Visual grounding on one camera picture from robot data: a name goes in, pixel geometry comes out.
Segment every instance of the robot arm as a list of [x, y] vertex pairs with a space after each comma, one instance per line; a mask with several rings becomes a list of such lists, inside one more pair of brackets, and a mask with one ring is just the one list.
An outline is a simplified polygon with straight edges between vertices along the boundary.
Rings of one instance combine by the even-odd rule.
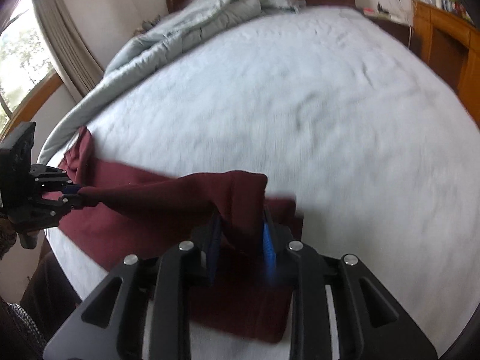
[[[25, 249], [34, 249], [35, 230], [58, 226], [71, 210], [84, 207], [65, 170], [41, 164], [30, 166], [35, 123], [21, 123], [0, 144], [0, 218], [9, 221]], [[57, 200], [44, 199], [46, 192], [60, 192]]]
[[[44, 360], [140, 360], [143, 353], [149, 360], [189, 360], [188, 289], [215, 280], [220, 237], [215, 214], [191, 240], [161, 257], [126, 256], [54, 335]], [[340, 360], [438, 359], [428, 338], [356, 256], [321, 256], [272, 223], [266, 211], [263, 257], [262, 284], [294, 289], [290, 360], [332, 359], [332, 337]], [[146, 321], [151, 297], [152, 319]]]

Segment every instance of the blue gripper pad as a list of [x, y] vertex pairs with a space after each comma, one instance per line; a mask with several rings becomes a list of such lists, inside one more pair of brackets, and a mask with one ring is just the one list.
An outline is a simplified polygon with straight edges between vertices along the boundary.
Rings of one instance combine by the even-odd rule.
[[218, 255], [220, 254], [220, 242], [222, 240], [222, 220], [220, 215], [215, 219], [212, 229], [212, 238], [210, 240], [210, 245], [207, 248], [207, 273], [210, 283], [213, 283], [215, 280], [215, 274], [217, 273], [217, 261]]
[[83, 187], [82, 185], [78, 185], [78, 184], [67, 185], [63, 187], [63, 190], [61, 192], [64, 195], [76, 195], [82, 187]]
[[273, 279], [277, 268], [277, 254], [274, 251], [268, 223], [263, 224], [263, 259], [265, 261], [267, 279]]

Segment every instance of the wooden window frame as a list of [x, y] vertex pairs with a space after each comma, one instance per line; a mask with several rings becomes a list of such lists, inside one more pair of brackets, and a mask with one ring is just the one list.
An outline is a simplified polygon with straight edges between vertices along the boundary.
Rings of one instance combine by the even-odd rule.
[[7, 137], [20, 122], [29, 122], [47, 102], [50, 96], [63, 84], [56, 71], [51, 71], [40, 81], [12, 112], [10, 121], [0, 133], [0, 142]]

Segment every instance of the patterned fabric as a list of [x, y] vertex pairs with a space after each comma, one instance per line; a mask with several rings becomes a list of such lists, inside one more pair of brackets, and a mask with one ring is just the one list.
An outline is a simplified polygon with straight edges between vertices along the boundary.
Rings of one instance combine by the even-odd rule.
[[18, 333], [20, 333], [21, 337], [25, 340], [25, 343], [37, 354], [38, 358], [41, 359], [47, 341], [38, 330], [35, 322], [18, 304], [6, 303], [2, 298], [0, 298], [0, 302], [3, 303], [4, 310], [6, 310], [10, 316], [11, 321], [17, 328]]
[[24, 309], [22, 309], [20, 305], [16, 303], [9, 303], [8, 305], [14, 313], [14, 320], [21, 332], [24, 333], [28, 338], [33, 339], [31, 342], [35, 342], [35, 344], [43, 348], [47, 344], [47, 341], [43, 337], [43, 334], [40, 333], [33, 319]]

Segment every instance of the window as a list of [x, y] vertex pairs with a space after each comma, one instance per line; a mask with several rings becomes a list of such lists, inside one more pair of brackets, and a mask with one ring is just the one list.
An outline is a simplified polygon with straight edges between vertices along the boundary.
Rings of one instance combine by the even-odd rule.
[[32, 0], [21, 0], [0, 35], [0, 131], [28, 93], [53, 71]]

